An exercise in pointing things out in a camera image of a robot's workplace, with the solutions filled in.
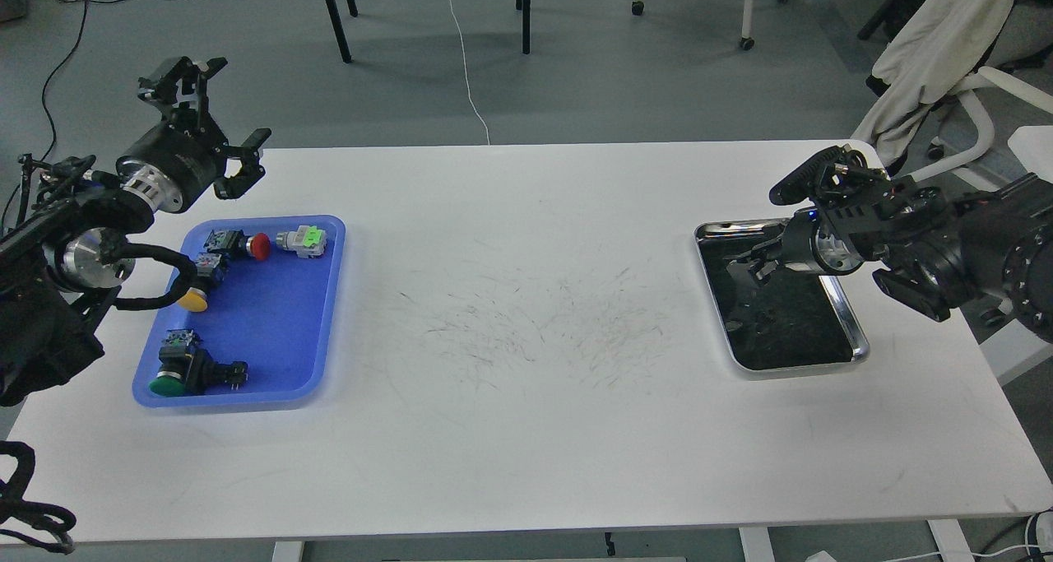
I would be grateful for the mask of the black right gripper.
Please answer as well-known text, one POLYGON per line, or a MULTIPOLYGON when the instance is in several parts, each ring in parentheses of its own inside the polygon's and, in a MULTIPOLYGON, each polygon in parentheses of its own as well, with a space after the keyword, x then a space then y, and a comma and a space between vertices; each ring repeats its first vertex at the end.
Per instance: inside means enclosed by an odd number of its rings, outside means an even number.
POLYGON ((866 262, 885 256, 865 256, 839 239, 816 210, 797 210, 781 235, 764 237, 748 250, 727 256, 726 268, 734 286, 736 310, 774 307, 792 299, 789 270, 808 276, 850 276, 866 262))

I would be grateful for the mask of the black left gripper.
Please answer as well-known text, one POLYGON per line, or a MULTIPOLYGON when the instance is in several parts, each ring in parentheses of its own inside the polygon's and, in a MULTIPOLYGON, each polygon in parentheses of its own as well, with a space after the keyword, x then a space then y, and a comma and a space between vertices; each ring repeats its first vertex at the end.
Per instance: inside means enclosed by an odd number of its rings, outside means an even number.
POLYGON ((137 97, 161 114, 162 123, 135 141, 116 161, 125 187, 147 197, 153 210, 184 213, 214 183, 221 201, 236 201, 263 179, 260 149, 273 134, 256 128, 240 146, 214 148, 192 135, 218 133, 208 111, 207 83, 227 64, 225 57, 193 61, 168 58, 138 79, 137 97), (227 160, 240 168, 225 175, 227 160))

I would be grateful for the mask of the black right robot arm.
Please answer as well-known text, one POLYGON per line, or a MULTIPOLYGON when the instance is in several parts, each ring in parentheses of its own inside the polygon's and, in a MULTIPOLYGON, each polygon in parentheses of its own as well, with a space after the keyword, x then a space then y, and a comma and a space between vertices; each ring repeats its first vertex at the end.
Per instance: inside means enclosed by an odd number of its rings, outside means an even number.
POLYGON ((738 289, 759 290, 776 270, 849 276, 878 262, 880 292, 933 321, 996 297, 1024 328, 1051 340, 1051 183, 1041 177, 953 201, 911 179, 835 168, 787 176, 768 198, 800 209, 774 239, 726 259, 738 289))

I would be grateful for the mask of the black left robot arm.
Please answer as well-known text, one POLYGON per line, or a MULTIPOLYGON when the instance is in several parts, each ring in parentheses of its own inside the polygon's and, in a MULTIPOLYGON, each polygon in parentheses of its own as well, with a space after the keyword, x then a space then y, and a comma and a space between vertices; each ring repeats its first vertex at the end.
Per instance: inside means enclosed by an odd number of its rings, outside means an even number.
POLYGON ((116 162, 94 155, 48 162, 20 157, 18 216, 2 237, 2 404, 68 383, 103 356, 95 337, 112 309, 147 312, 182 299, 198 276, 187 255, 130 235, 159 210, 188 210, 204 190, 240 198, 264 175, 260 146, 270 128, 233 145, 208 111, 208 81, 226 58, 177 57, 139 79, 137 95, 161 119, 116 162), (36 198, 31 176, 39 173, 36 198))

